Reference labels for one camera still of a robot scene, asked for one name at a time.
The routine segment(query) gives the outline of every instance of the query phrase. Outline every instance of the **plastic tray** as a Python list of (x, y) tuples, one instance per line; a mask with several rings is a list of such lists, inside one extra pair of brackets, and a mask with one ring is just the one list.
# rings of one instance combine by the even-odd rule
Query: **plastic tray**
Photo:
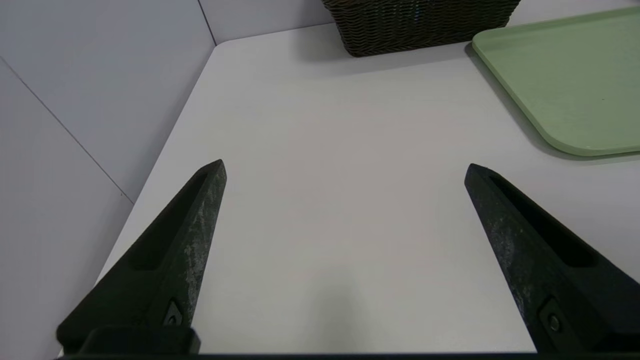
[(640, 7), (487, 30), (473, 46), (555, 148), (640, 151)]

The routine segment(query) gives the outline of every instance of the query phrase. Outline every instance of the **table surface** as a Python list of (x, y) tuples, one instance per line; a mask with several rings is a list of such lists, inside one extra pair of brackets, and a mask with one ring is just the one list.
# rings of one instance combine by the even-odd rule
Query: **table surface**
[[(510, 24), (637, 3), (523, 0)], [(201, 352), (535, 351), (469, 163), (640, 279), (640, 156), (553, 150), (468, 44), (352, 58), (329, 24), (219, 45), (101, 276), (218, 158)]]

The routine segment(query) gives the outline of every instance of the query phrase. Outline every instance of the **white wall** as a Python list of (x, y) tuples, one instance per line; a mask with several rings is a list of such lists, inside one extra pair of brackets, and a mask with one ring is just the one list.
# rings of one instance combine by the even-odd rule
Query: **white wall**
[(0, 359), (52, 359), (133, 204), (0, 61)]
[(213, 47), (197, 0), (0, 1), (0, 359), (57, 356)]
[(321, 0), (200, 0), (213, 37), (227, 40), (333, 22)]
[(134, 202), (213, 47), (197, 0), (0, 4), (0, 55)]

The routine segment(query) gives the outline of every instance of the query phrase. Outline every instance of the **wall seam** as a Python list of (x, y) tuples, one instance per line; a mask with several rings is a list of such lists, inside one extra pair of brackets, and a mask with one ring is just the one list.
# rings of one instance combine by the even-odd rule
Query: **wall seam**
[(51, 116), (53, 116), (54, 119), (56, 119), (56, 121), (58, 122), (58, 124), (60, 126), (62, 126), (62, 128), (67, 132), (67, 134), (69, 134), (69, 136), (71, 136), (71, 138), (76, 142), (76, 144), (78, 144), (78, 146), (80, 146), (80, 148), (84, 151), (85, 154), (87, 154), (87, 156), (89, 156), (89, 158), (98, 166), (98, 168), (104, 173), (104, 175), (107, 176), (107, 178), (109, 178), (109, 180), (118, 188), (118, 190), (120, 190), (120, 193), (122, 195), (124, 195), (124, 197), (127, 198), (127, 200), (133, 205), (135, 204), (134, 201), (131, 200), (131, 198), (127, 195), (127, 193), (125, 193), (124, 191), (122, 191), (122, 188), (118, 186), (118, 184), (113, 180), (113, 178), (103, 169), (102, 166), (100, 166), (100, 164), (98, 163), (98, 161), (95, 160), (95, 158), (84, 148), (84, 146), (80, 143), (80, 141), (78, 141), (78, 139), (71, 133), (71, 131), (69, 131), (69, 129), (67, 129), (67, 127), (62, 123), (62, 121), (60, 121), (60, 119), (58, 119), (58, 117), (56, 116), (56, 114), (53, 113), (53, 111), (51, 111), (51, 109), (49, 109), (49, 107), (41, 100), (41, 98), (39, 96), (37, 96), (37, 94), (29, 87), (29, 85), (27, 85), (27, 83), (24, 82), (24, 80), (22, 80), (22, 78), (20, 77), (20, 75), (18, 75), (18, 73), (13, 69), (13, 67), (2, 57), (0, 56), (0, 60), (2, 60), (2, 62), (9, 68), (9, 70), (13, 73), (13, 75), (15, 75), (16, 78), (18, 78), (18, 80), (20, 80), (20, 82), (29, 90), (29, 92), (31, 92), (31, 94), (33, 94), (33, 96), (35, 96), (36, 99), (38, 99), (38, 102), (40, 104), (42, 104), (42, 106), (44, 106), (44, 108), (51, 114)]

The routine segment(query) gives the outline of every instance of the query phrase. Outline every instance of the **wicker basket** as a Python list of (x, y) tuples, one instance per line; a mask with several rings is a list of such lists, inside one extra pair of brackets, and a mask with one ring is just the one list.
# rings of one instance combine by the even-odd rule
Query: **wicker basket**
[(323, 0), (353, 56), (469, 41), (507, 24), (520, 0)]

